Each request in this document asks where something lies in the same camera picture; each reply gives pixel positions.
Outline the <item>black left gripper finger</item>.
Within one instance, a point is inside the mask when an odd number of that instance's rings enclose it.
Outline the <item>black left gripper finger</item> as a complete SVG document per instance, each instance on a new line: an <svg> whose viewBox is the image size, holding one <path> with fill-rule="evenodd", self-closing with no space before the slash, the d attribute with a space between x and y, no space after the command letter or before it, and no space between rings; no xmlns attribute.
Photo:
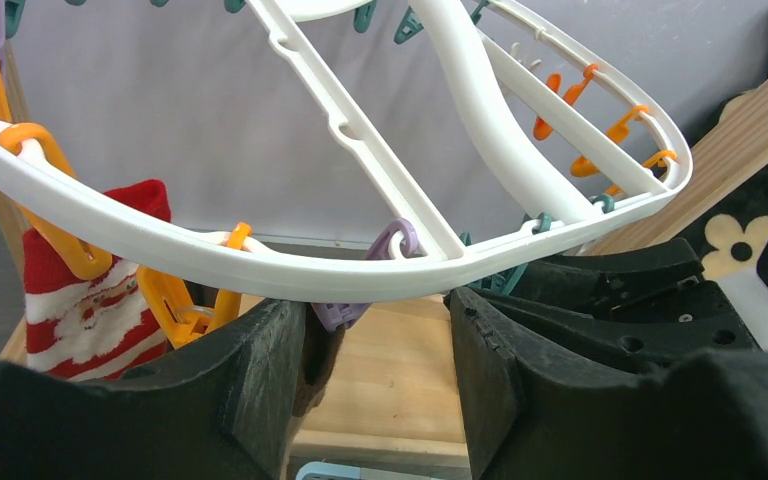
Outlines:
<svg viewBox="0 0 768 480"><path fill-rule="evenodd" d="M304 305L264 300L116 380L0 361L0 479L278 479Z"/></svg>

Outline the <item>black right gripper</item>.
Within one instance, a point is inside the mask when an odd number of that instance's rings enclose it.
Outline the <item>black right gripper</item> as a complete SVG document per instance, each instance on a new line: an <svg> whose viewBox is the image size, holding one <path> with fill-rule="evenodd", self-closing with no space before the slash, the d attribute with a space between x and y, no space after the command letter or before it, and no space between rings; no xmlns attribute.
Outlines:
<svg viewBox="0 0 768 480"><path fill-rule="evenodd" d="M679 289L702 272L674 239L533 261L524 299L452 291L472 476L768 479L768 352L694 353L760 348L718 284Z"/></svg>

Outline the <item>white plastic sock hanger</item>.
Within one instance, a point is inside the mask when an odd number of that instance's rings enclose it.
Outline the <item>white plastic sock hanger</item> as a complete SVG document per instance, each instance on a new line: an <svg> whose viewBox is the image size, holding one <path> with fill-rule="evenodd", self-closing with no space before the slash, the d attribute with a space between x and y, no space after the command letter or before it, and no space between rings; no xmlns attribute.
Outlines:
<svg viewBox="0 0 768 480"><path fill-rule="evenodd" d="M664 179L611 143L495 43L540 31L595 53L515 1L488 29L459 1L416 1L418 42L351 32L311 3L46 1L27 60L76 176L36 138L0 145L0 190L84 243L217 288L383 302L448 290L651 215ZM0 120L0 136L18 130Z"/></svg>

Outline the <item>red white striped santa sock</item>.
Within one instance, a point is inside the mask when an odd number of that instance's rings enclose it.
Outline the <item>red white striped santa sock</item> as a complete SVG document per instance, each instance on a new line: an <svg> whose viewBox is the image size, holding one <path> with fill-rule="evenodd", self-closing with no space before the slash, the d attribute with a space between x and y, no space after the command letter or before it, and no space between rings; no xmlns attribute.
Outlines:
<svg viewBox="0 0 768 480"><path fill-rule="evenodd" d="M167 350L139 290L137 264L113 257L100 277L76 277L34 229L23 235L26 365L83 381L115 379Z"/></svg>

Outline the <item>wooden hanger stand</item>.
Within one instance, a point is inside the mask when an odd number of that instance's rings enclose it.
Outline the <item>wooden hanger stand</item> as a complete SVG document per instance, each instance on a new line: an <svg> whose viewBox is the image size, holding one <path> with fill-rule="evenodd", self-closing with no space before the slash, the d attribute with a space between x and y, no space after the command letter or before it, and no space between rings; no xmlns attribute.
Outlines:
<svg viewBox="0 0 768 480"><path fill-rule="evenodd" d="M326 405L343 409L355 420L389 413L396 425L412 428L420 426L416 411L424 409L428 417L440 415L454 421L458 433L465 439L448 297L449 294L443 300L444 312L437 323L437 338L424 340L419 331L386 321L381 327L384 340L372 344L373 357L368 361L361 358L357 341L344 334L326 334L315 325L312 309L304 306L305 336L285 452L293 420L305 413L317 398L322 398ZM759 348L702 349L694 353L705 350L763 352ZM624 372L647 374L666 368Z"/></svg>

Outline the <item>light blue sock basket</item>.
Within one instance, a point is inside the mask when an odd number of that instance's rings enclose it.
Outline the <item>light blue sock basket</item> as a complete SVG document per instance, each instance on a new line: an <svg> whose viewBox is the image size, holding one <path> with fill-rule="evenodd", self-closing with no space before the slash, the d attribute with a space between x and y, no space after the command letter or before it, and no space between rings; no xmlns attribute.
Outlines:
<svg viewBox="0 0 768 480"><path fill-rule="evenodd" d="M313 461L304 464L296 480L436 480L435 477Z"/></svg>

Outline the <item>black floral plush blanket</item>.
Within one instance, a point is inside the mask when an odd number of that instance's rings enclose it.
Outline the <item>black floral plush blanket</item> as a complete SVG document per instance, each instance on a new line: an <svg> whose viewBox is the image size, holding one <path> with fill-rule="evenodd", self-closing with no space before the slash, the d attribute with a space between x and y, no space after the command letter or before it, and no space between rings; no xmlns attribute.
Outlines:
<svg viewBox="0 0 768 480"><path fill-rule="evenodd" d="M685 137L693 147L731 116L757 87L722 101ZM768 241L768 164L678 235L698 255L706 280L755 267Z"/></svg>

